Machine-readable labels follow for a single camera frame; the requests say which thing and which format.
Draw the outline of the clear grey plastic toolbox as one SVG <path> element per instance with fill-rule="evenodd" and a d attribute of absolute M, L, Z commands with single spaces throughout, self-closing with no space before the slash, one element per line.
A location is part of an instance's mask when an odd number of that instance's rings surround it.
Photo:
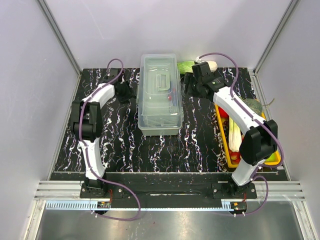
<path fill-rule="evenodd" d="M 170 112 L 168 93 L 175 89 Z M 138 128 L 144 136 L 174 136 L 182 128 L 184 113 L 176 55 L 144 54 L 137 88 Z"/>

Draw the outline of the red blue screwdriver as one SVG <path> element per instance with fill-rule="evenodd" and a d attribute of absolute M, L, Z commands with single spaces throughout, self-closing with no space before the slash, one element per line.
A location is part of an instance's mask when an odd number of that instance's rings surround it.
<path fill-rule="evenodd" d="M 169 111 L 172 111 L 172 108 L 175 106 L 175 88 L 170 85 L 169 91 L 168 91 L 168 100 L 170 103 Z"/>

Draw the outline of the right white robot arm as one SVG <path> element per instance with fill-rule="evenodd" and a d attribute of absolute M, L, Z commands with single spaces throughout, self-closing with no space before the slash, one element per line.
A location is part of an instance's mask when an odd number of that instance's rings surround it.
<path fill-rule="evenodd" d="M 226 187 L 231 197 L 239 198 L 259 165 L 277 151 L 278 125 L 251 110 L 224 78 L 211 72 L 207 62 L 194 64 L 192 72 L 185 73 L 184 84 L 186 94 L 206 98 L 221 107 L 244 135 L 239 147 L 241 160 Z"/>

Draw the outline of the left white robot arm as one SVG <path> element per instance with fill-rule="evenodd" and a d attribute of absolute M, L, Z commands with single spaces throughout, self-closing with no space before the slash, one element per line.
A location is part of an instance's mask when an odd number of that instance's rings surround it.
<path fill-rule="evenodd" d="M 71 104 L 71 131 L 78 140 L 85 161 L 83 188 L 98 198 L 107 195 L 109 186 L 102 180 L 105 169 L 101 160 L 100 137 L 103 131 L 102 107 L 113 97 L 126 103 L 135 95 L 122 81 L 124 70 L 111 68 L 91 94 Z"/>

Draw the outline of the red tomato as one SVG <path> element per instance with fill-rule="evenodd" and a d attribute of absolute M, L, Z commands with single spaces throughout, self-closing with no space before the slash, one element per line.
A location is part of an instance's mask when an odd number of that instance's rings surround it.
<path fill-rule="evenodd" d="M 219 114 L 221 118 L 228 118 L 229 115 L 221 108 L 219 109 Z"/>

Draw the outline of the black marble pattern mat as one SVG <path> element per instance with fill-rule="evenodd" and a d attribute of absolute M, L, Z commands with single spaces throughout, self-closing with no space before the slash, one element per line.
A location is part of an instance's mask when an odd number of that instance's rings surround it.
<path fill-rule="evenodd" d="M 252 70 L 239 68 L 235 92 L 243 99 L 256 99 Z M 84 68 L 74 96 L 81 100 L 106 77 L 105 68 Z M 182 96 L 183 124 L 178 135 L 143 136 L 138 128 L 135 99 L 120 104 L 112 98 L 102 108 L 103 131 L 100 155 L 106 172 L 214 173 L 233 172 L 228 167 L 216 109 L 207 99 Z M 50 180 L 80 180 L 85 161 L 81 146 L 71 132 L 64 132 Z"/>

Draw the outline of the green celery stalk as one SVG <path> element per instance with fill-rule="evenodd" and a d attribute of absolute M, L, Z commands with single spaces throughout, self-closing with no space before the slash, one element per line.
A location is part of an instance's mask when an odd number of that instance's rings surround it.
<path fill-rule="evenodd" d="M 229 118 L 228 147 L 232 152 L 239 152 L 242 144 L 242 133 L 239 126 Z"/>

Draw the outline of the red lychee fruits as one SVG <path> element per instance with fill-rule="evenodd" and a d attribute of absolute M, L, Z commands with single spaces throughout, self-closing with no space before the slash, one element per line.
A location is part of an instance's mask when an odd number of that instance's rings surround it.
<path fill-rule="evenodd" d="M 239 151 L 229 151 L 229 157 L 232 164 L 239 164 L 241 160 L 241 154 Z"/>

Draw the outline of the yellow plastic basket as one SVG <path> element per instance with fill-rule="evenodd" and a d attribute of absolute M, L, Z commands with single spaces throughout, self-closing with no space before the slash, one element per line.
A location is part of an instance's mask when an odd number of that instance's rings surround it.
<path fill-rule="evenodd" d="M 226 162 L 227 166 L 231 169 L 235 169 L 238 167 L 239 164 L 232 164 L 230 160 L 230 154 L 229 154 L 229 118 L 222 118 L 219 113 L 219 109 L 221 109 L 217 104 L 215 105 L 215 110 L 216 110 L 216 116 L 217 116 L 217 121 L 218 121 L 218 126 L 221 132 L 221 138 L 223 142 L 223 147 L 225 151 L 225 156 L 226 156 Z M 269 168 L 271 166 L 275 166 L 276 164 L 280 163 L 281 156 L 280 153 L 278 152 L 278 162 L 264 162 Z"/>

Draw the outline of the green apple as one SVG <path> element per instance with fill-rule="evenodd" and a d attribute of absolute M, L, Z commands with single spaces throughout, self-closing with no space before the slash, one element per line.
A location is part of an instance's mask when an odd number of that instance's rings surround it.
<path fill-rule="evenodd" d="M 274 163 L 274 162 L 278 162 L 279 160 L 279 157 L 278 157 L 278 151 L 274 152 L 269 158 L 267 158 L 265 160 L 266 163 Z"/>

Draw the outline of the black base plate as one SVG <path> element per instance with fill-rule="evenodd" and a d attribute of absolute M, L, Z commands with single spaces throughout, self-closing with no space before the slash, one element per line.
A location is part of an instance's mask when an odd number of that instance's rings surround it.
<path fill-rule="evenodd" d="M 81 185 L 80 197 L 120 199 L 130 197 L 125 187 L 130 188 L 139 198 L 142 197 L 204 197 L 206 199 L 247 199 L 257 198 L 253 183 L 237 186 L 232 183 L 230 173 L 107 173 L 104 178 L 115 182 L 107 183 L 108 191 L 98 196 L 84 190 Z"/>

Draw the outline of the aluminium frame rail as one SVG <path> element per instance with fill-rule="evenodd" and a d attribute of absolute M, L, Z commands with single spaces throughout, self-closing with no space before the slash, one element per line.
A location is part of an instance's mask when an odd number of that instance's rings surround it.
<path fill-rule="evenodd" d="M 132 195 L 122 187 L 114 186 L 106 194 L 90 193 L 77 181 L 42 181 L 34 199 L 43 201 L 50 210 L 88 211 L 171 211 L 171 212 L 243 212 L 250 203 L 304 202 L 305 195 L 296 181 L 256 181 L 246 193 L 228 196 L 222 192 L 222 183 L 207 185 L 180 185 L 168 189 L 163 184 L 138 184 Z"/>

